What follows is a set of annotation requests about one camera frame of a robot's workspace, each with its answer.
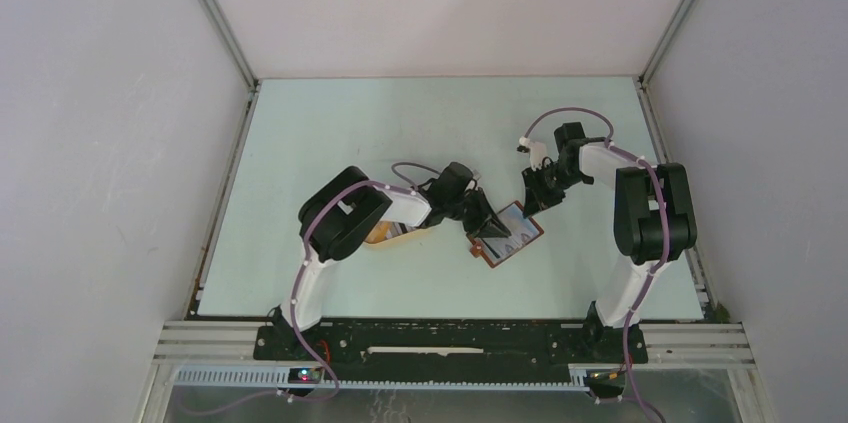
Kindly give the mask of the brown leather card holder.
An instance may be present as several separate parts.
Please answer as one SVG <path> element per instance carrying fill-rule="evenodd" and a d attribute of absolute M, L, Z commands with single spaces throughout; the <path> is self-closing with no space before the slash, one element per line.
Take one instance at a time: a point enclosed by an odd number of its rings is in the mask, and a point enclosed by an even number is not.
<path fill-rule="evenodd" d="M 497 213 L 498 218 L 510 231 L 507 237 L 469 237 L 470 254 L 482 259 L 494 269 L 516 256 L 543 234 L 542 227 L 532 218 L 524 216 L 524 206 L 514 201 Z"/>

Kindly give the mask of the orange VIP card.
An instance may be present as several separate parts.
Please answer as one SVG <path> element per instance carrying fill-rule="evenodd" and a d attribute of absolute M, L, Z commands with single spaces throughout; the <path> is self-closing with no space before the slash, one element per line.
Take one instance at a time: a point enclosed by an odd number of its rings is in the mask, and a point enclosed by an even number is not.
<path fill-rule="evenodd" d="M 367 235 L 365 242 L 370 245 L 380 244 L 391 237 L 392 223 L 379 222 Z"/>

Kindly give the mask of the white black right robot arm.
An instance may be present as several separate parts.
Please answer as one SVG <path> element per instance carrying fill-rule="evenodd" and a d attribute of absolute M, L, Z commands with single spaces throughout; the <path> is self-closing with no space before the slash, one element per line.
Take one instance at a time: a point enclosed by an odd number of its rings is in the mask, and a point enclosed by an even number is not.
<path fill-rule="evenodd" d="M 555 133 L 557 157 L 528 136 L 518 149 L 529 156 L 522 172 L 524 215 L 548 210 L 567 189 L 602 183 L 614 193 L 612 233 L 619 259 L 583 323 L 585 354 L 606 361 L 639 321 L 639 309 L 666 266 L 692 248 L 697 226 L 686 169 L 678 163 L 652 164 L 609 137 L 589 138 L 579 122 Z"/>

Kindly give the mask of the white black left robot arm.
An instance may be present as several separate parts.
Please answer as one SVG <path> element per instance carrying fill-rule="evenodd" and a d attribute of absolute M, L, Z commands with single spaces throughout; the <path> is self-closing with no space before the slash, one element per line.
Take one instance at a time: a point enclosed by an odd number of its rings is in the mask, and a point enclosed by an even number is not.
<path fill-rule="evenodd" d="M 303 260 L 288 301 L 281 305 L 286 325 L 278 334 L 278 347 L 292 359 L 312 354 L 312 327 L 322 319 L 334 266 L 359 250 L 379 224 L 421 230 L 446 219 L 460 222 L 473 240 L 511 236 L 475 173 L 461 163 L 452 162 L 436 177 L 406 187 L 373 180 L 356 166 L 341 171 L 299 210 Z"/>

